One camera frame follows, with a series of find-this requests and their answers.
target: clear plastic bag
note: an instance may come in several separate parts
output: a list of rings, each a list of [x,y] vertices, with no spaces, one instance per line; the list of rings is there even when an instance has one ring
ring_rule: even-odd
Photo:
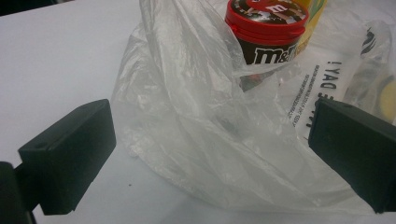
[[[213,5],[222,6],[220,0]],[[131,35],[112,99],[119,142],[133,155],[195,197],[226,208],[372,212],[288,118],[279,87],[300,78],[298,63],[246,66],[231,29],[205,0],[140,6],[143,23]],[[325,11],[318,27],[312,48],[296,60],[332,44],[329,51],[350,56],[348,70],[356,71],[366,36],[359,18]],[[241,76],[275,68],[258,87],[239,88]]]
[[[382,21],[367,23],[367,38],[361,50],[361,65],[343,99],[345,103],[390,123],[396,119],[395,81],[389,71],[391,47],[389,26]]]

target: yellow container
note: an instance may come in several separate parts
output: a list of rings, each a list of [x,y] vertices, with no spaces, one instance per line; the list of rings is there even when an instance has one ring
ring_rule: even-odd
[[[315,27],[318,24],[319,17],[323,12],[323,8],[326,6],[327,0],[294,0],[304,6],[309,11],[308,24],[305,27],[305,33],[301,37],[297,46],[297,54],[306,48],[308,45],[309,38],[314,33]]]

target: m&m's container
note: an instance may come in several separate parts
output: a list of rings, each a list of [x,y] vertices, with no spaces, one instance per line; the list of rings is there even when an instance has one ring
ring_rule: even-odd
[[[230,0],[225,21],[247,64],[284,63],[294,58],[308,17],[290,0]]]

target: red lid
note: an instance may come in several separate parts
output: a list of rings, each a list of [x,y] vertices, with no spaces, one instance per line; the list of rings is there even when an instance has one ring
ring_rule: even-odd
[[[290,0],[230,0],[226,21],[236,35],[293,40],[305,31],[307,10]]]
[[[250,43],[255,43],[255,44],[261,44],[261,45],[269,45],[269,46],[284,46],[284,45],[290,45],[293,43],[297,43],[297,41],[300,39],[299,36],[295,36],[293,38],[288,38],[288,39],[281,39],[281,38],[275,38],[274,35],[271,35],[270,38],[257,38],[256,36],[252,35],[245,35],[244,33],[235,31],[233,29],[233,32],[236,37],[243,39],[247,42]]]

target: crumpled plastic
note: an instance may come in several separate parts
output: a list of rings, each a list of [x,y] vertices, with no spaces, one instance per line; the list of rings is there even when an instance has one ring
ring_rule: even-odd
[[[347,28],[343,23],[335,24],[342,27],[334,30]],[[276,71],[278,77],[290,77],[279,81],[276,97],[297,134],[308,138],[319,97],[354,105],[392,123],[396,119],[396,97],[387,95],[394,85],[394,75],[389,71],[389,26],[383,21],[364,23],[367,32],[356,42],[332,39],[337,35],[330,35],[329,27],[319,26],[309,48],[289,66]]]
[[[372,213],[307,146],[281,104],[278,87],[296,77],[282,71],[298,64],[247,66],[222,18],[226,2],[140,1],[143,22],[112,99],[119,142],[157,174],[221,207]],[[359,59],[366,30],[357,16],[325,10],[318,26],[328,33],[310,45],[328,47],[315,41],[325,38]],[[241,76],[268,71],[275,73],[258,87],[239,88]]]

